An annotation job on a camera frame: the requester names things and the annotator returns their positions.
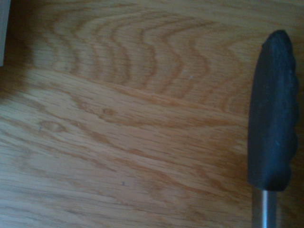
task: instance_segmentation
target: wooden table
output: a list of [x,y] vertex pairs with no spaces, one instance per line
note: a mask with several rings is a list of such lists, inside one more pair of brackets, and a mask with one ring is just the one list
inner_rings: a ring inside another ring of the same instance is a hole
[[[12,0],[0,68],[1,228],[249,228],[261,45],[301,0]],[[304,226],[304,118],[279,227]]]

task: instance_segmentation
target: black rubber handle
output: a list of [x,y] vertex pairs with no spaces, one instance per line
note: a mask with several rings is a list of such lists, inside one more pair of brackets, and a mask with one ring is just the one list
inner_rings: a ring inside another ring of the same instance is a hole
[[278,30],[263,44],[251,92],[248,125],[248,182],[261,190],[283,191],[297,148],[299,116],[295,57],[287,33]]

